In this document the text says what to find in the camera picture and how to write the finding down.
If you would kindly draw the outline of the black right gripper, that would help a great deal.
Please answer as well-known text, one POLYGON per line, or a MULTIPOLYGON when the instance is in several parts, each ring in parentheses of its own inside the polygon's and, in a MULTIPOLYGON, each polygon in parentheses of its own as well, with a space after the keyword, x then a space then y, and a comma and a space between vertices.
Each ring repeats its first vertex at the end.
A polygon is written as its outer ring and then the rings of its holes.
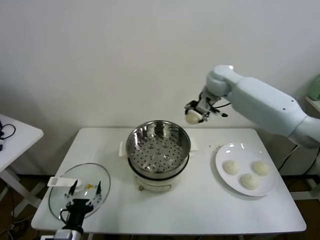
POLYGON ((184 114, 187 115, 189 111, 195 110, 201 114, 199 123, 207 122, 212 110, 213 95, 211 93, 200 93, 198 100, 192 100, 184 107, 184 114))

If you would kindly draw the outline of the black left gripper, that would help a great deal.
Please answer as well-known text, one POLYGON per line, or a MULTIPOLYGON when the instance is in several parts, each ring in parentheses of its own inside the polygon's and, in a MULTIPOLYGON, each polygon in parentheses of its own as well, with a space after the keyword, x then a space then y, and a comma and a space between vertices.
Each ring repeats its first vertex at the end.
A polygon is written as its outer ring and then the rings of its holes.
POLYGON ((78 181, 70 187, 68 193, 64 194, 67 202, 66 207, 60 211, 60 219, 64 223, 63 229, 82 229, 82 224, 87 214, 93 211, 93 207, 102 199, 101 181, 99 181, 94 197, 89 199, 74 199, 72 204, 72 196, 76 190, 78 181), (67 219, 63 218, 63 213, 68 212, 67 219))

